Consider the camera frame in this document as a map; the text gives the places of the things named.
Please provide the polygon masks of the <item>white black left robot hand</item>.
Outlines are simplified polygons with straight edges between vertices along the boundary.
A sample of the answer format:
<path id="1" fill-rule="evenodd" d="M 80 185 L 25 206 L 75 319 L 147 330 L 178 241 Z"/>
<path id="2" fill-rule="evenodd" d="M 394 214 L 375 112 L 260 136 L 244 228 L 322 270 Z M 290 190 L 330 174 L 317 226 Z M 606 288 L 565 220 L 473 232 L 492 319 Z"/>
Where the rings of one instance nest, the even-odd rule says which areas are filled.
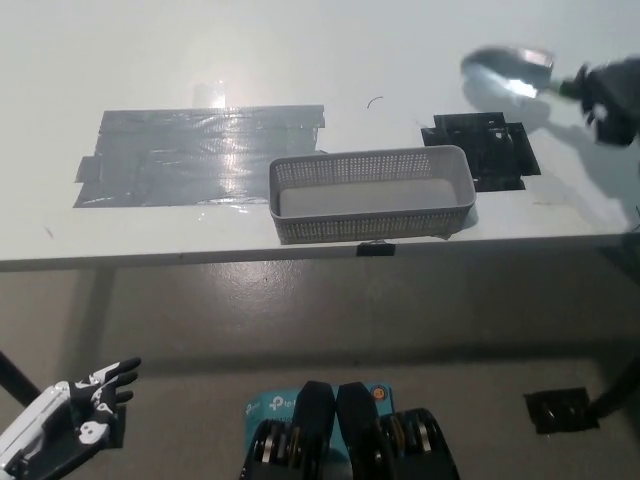
<path id="1" fill-rule="evenodd" d="M 103 450 L 120 449 L 127 388 L 139 357 L 112 363 L 40 393 L 1 434 L 3 479 L 62 479 Z"/>

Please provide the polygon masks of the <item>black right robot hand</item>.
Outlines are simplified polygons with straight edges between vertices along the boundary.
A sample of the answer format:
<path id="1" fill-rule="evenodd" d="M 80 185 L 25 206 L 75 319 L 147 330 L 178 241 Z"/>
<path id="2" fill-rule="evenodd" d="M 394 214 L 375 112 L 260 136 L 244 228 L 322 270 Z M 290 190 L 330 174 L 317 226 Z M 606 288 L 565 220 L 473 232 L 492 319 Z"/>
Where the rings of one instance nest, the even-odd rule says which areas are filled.
<path id="1" fill-rule="evenodd" d="M 597 143 L 629 147 L 639 136 L 639 57 L 590 68 L 575 77 L 585 123 Z"/>

